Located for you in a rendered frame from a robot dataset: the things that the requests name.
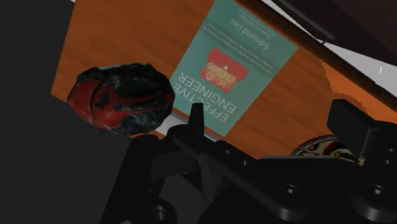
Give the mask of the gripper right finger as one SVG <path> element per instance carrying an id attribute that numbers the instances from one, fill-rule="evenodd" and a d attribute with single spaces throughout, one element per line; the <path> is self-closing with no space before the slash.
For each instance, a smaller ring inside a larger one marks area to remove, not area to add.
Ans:
<path id="1" fill-rule="evenodd" d="M 352 208 L 377 224 L 397 224 L 397 124 L 374 120 L 345 99 L 331 103 L 327 128 L 364 160 Z"/>

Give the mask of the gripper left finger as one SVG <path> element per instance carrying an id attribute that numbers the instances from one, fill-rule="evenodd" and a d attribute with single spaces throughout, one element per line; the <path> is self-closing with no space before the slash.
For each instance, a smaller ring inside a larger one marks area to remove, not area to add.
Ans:
<path id="1" fill-rule="evenodd" d="M 165 178 L 183 175 L 206 204 L 195 224 L 287 224 L 292 207 L 284 187 L 262 186 L 256 160 L 224 141 L 204 135 L 201 103 L 187 124 L 171 127 L 164 139 L 131 140 L 102 215 L 102 224 L 180 224 L 172 204 L 159 193 Z"/>

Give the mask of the patterned plate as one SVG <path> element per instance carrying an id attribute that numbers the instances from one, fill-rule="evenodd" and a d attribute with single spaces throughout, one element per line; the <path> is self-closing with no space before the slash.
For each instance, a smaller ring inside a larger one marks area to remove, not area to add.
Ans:
<path id="1" fill-rule="evenodd" d="M 359 165 L 363 165 L 365 161 L 364 158 L 353 155 L 337 136 L 333 134 L 309 139 L 298 146 L 290 155 L 296 157 L 333 157 Z"/>

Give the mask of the teal book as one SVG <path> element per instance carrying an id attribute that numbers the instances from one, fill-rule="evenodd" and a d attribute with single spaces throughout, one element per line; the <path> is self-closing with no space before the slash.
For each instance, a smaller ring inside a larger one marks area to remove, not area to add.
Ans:
<path id="1" fill-rule="evenodd" d="M 226 136 L 298 50 L 236 0 L 215 0 L 170 78 L 174 108 L 204 108 L 205 126 Z"/>

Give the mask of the red and black lumpy figure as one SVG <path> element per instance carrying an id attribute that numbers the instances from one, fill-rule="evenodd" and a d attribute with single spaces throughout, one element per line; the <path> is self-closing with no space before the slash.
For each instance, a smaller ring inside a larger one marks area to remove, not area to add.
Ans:
<path id="1" fill-rule="evenodd" d="M 149 63 L 132 63 L 83 71 L 67 103 L 95 130 L 133 136 L 161 126 L 174 99 L 166 75 Z"/>

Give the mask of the dark brown cabinet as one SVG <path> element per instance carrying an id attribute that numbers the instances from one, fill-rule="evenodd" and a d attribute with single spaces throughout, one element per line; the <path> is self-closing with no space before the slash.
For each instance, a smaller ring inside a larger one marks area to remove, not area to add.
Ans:
<path id="1" fill-rule="evenodd" d="M 315 38 L 397 66 L 397 0 L 272 0 Z"/>

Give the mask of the orange wooden table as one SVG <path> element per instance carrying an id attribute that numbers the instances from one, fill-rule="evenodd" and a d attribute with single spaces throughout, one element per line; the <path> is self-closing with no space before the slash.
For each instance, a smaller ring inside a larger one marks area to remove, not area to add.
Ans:
<path id="1" fill-rule="evenodd" d="M 76 0 L 52 95 L 65 100 L 93 66 L 148 62 L 170 76 L 214 0 Z M 298 50 L 227 134 L 259 158 L 288 155 L 326 135 L 332 100 L 348 99 L 376 120 L 397 123 L 397 99 L 260 0 L 238 0 Z"/>

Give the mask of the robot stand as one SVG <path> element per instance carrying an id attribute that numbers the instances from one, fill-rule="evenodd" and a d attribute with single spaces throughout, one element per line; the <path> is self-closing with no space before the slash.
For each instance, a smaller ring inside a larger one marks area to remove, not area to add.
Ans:
<path id="1" fill-rule="evenodd" d="M 0 3 L 0 224 L 99 224 L 128 148 L 50 93 L 72 10 Z"/>

